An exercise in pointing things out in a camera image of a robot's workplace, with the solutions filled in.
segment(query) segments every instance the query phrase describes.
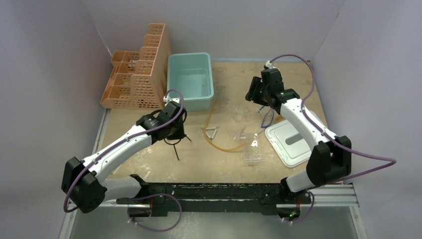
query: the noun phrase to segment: metal frame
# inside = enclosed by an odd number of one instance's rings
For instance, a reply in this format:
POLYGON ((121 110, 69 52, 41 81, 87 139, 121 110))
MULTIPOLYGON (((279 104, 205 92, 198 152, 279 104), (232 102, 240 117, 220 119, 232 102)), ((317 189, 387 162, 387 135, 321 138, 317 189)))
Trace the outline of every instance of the metal frame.
MULTIPOLYGON (((105 109, 103 117, 100 122, 97 137, 94 142, 92 154, 100 150, 103 143, 104 134, 106 131, 107 123, 110 117, 110 109, 105 109)), ((363 226, 360 213, 359 204, 356 198, 356 193, 352 184, 332 184, 325 185, 316 189, 311 190, 315 196, 314 207, 349 207, 352 215, 353 224, 356 229, 356 234, 359 239, 367 239, 365 228, 363 226)), ((295 207, 295 204, 277 204, 277 208, 291 208, 295 207)), ((301 204, 302 207, 309 207, 310 204, 301 204)), ((144 208, 149 209, 149 204, 117 204, 116 200, 110 200, 103 202, 99 207, 123 207, 123 208, 144 208)), ((68 213, 65 216, 63 226, 59 235, 59 239, 70 238, 73 224, 76 218, 78 210, 68 213)))

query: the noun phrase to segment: cable connector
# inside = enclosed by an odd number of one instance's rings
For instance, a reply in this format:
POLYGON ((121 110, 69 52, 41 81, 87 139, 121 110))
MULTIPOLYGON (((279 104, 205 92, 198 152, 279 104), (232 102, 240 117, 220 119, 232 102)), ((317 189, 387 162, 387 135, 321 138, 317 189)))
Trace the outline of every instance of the cable connector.
POLYGON ((164 103, 168 103, 168 102, 170 102, 170 101, 174 101, 174 102, 176 102, 176 103, 180 104, 180 97, 170 98, 170 96, 169 96, 169 95, 167 95, 167 96, 165 96, 165 97, 163 98, 163 101, 164 101, 164 103))
POLYGON ((270 69, 271 67, 273 67, 273 64, 271 64, 270 61, 265 62, 265 65, 264 65, 265 69, 270 69))

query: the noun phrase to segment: black joint motor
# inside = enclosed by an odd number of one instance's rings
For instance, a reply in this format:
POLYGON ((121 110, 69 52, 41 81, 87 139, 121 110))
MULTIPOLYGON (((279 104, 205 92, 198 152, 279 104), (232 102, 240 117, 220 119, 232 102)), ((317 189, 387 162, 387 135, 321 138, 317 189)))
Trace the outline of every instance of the black joint motor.
MULTIPOLYGON (((174 118, 177 115, 177 112, 179 112, 179 110, 180 104, 174 101, 170 101, 163 110, 157 110, 152 112, 151 114, 142 116, 136 122, 136 125, 140 125, 146 130, 156 128, 174 118)), ((182 113, 174 122, 164 128, 150 133, 149 135, 151 135, 152 143, 163 140, 165 138, 168 140, 184 138, 186 135, 183 127, 183 118, 186 118, 186 115, 187 111, 185 108, 183 108, 182 113)))
MULTIPOLYGON (((62 191, 67 193, 73 181, 85 168, 83 163, 73 157, 66 162, 62 180, 62 191)), ((103 187, 93 172, 85 172, 73 188, 70 199, 83 213, 89 213, 97 208, 106 196, 107 188, 103 187)))

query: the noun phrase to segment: black wire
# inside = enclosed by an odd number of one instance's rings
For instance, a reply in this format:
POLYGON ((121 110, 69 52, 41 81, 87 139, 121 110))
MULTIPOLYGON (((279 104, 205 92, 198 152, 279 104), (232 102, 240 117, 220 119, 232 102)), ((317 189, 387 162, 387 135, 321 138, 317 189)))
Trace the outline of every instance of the black wire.
POLYGON ((180 161, 179 155, 177 154, 176 146, 173 144, 174 152, 176 153, 177 161, 180 161))
POLYGON ((259 203, 260 203, 260 204, 263 204, 263 205, 271 204, 273 201, 276 201, 276 200, 277 200, 277 196, 279 196, 279 195, 280 195, 280 192, 279 192, 279 193, 277 193, 276 195, 274 195, 273 199, 271 199, 269 202, 264 203, 264 197, 265 197, 265 194, 263 194, 263 195, 261 196, 261 198, 259 199, 259 203))
POLYGON ((176 145, 176 144, 178 144, 178 143, 180 143, 180 141, 182 141, 182 139, 179 139, 177 142, 175 142, 175 143, 169 143, 167 140, 166 140, 166 138, 164 138, 164 142, 166 143, 166 144, 168 144, 168 145, 176 145))
POLYGON ((185 118, 183 119, 183 123, 185 123, 187 117, 188 117, 188 112, 185 111, 185 118))
POLYGON ((156 111, 153 111, 153 112, 151 112, 151 113, 150 113, 150 115, 152 115, 152 116, 153 116, 153 115, 155 115, 156 113, 161 112, 161 111, 162 111, 162 110, 156 110, 156 111))

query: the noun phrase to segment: orange dish rack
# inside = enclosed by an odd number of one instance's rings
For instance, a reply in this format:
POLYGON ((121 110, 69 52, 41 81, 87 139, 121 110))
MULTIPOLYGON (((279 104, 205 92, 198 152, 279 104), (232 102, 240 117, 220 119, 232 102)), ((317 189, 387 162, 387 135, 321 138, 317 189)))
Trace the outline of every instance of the orange dish rack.
POLYGON ((162 109, 171 55, 167 27, 152 23, 139 51, 115 51, 101 105, 107 109, 162 109))

